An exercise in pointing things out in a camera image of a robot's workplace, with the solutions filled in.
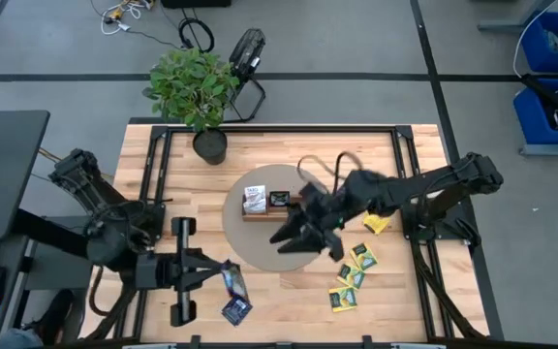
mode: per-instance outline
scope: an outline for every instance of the black plant pot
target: black plant pot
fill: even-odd
[[[193,137],[193,149],[210,165],[219,165],[225,160],[228,137],[219,129],[207,129]]]

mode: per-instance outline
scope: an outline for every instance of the gray floor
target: gray floor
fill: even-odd
[[[115,0],[95,0],[99,9]],[[477,21],[513,16],[524,1],[420,0],[440,74],[510,74],[517,35],[484,34]],[[130,20],[136,30],[177,41],[160,9]],[[181,14],[168,10],[176,22]],[[244,30],[267,36],[260,72],[425,73],[410,3],[404,0],[234,0],[198,9],[226,56]],[[146,73],[165,47],[131,34],[106,37],[85,1],[11,0],[0,18],[0,74]],[[526,70],[520,53],[519,69]],[[268,98],[256,122],[438,123],[429,82],[262,81]],[[130,82],[0,82],[0,110],[51,112],[43,147],[96,153],[113,173],[128,119],[150,115]],[[476,197],[494,295],[506,339],[558,343],[558,158],[517,155],[523,137],[512,106],[516,83],[443,84],[460,154],[492,157],[506,183]],[[255,91],[238,103],[246,108]],[[46,175],[51,164],[34,169]],[[38,214],[82,214],[51,184],[30,180],[22,206]]]

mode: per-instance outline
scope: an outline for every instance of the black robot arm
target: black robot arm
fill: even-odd
[[[364,211],[390,216],[402,205],[419,198],[420,224],[427,225],[445,215],[462,199],[473,194],[490,194],[503,183],[488,157],[469,153],[458,162],[410,178],[387,177],[367,170],[348,174],[336,193],[325,193],[310,182],[301,190],[301,204],[291,206],[288,221],[270,242],[288,240],[279,253],[321,252],[329,248],[330,257],[344,257],[341,238],[333,231]],[[431,202],[429,193],[443,190]]]
[[[138,290],[173,288],[177,303],[171,307],[171,324],[188,324],[196,318],[196,304],[190,300],[190,291],[221,273],[222,268],[235,266],[229,261],[219,263],[208,258],[200,248],[189,248],[189,236],[196,231],[195,218],[173,218],[171,231],[177,235],[177,250],[154,253],[154,243],[163,232],[163,203],[152,205],[125,199],[102,178],[91,152],[73,150],[55,164],[49,178],[75,198],[90,216],[83,227],[87,258],[96,266],[118,272],[122,279],[119,298],[110,311],[100,314],[105,318],[86,339],[105,338]],[[90,300],[95,288],[92,287]]]

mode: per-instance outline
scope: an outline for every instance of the wooden table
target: wooden table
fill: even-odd
[[[137,199],[148,148],[151,125],[129,125],[119,159],[114,186],[125,197]],[[436,125],[413,125],[419,164],[422,171],[447,164]],[[198,232],[190,239],[191,247],[201,247],[209,257],[228,258],[241,264],[254,305],[245,321],[233,327],[221,315],[227,303],[223,279],[215,276],[193,292],[198,304],[198,319],[181,328],[170,326],[170,305],[175,303],[172,290],[150,291],[141,339],[143,342],[189,342],[191,335],[201,335],[203,342],[360,342],[370,334],[375,342],[425,341],[415,268],[409,243],[404,239],[399,213],[379,236],[369,233],[360,218],[341,232],[344,247],[368,242],[380,264],[367,271],[356,294],[358,308],[341,313],[330,309],[327,290],[339,287],[335,280],[340,264],[326,252],[310,265],[291,272],[267,272],[247,265],[230,248],[222,231],[222,207],[232,185],[250,170],[270,164],[295,165],[307,154],[316,154],[330,166],[341,151],[352,151],[365,168],[397,176],[391,138],[380,133],[239,133],[229,134],[226,161],[215,167],[206,165],[192,149],[193,134],[174,134],[165,185],[167,203],[164,238],[158,252],[174,252],[175,239],[170,222],[175,216],[196,217]],[[155,164],[160,162],[157,147]],[[402,143],[405,164],[410,164],[406,144]],[[157,172],[150,186],[154,193]],[[332,187],[332,177],[315,163],[305,163],[307,171]],[[346,175],[354,166],[342,163]],[[459,240],[437,241],[441,268],[449,296],[473,326],[487,333],[487,325],[473,263],[468,248]],[[116,275],[106,272],[97,295],[97,303],[109,308],[119,292]],[[442,335],[439,307],[430,291],[430,302],[438,335]],[[129,316],[127,328],[132,326]],[[100,318],[87,312],[82,334],[89,333]]]

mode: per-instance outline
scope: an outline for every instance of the blue storage bin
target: blue storage bin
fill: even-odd
[[[522,38],[522,47],[533,71],[558,73],[558,52],[550,48],[544,29],[558,33],[558,13],[545,13],[533,22]]]
[[[558,91],[558,79],[540,79],[544,86]],[[525,88],[513,100],[515,112],[528,144],[558,144],[558,131],[548,125],[540,97]]]

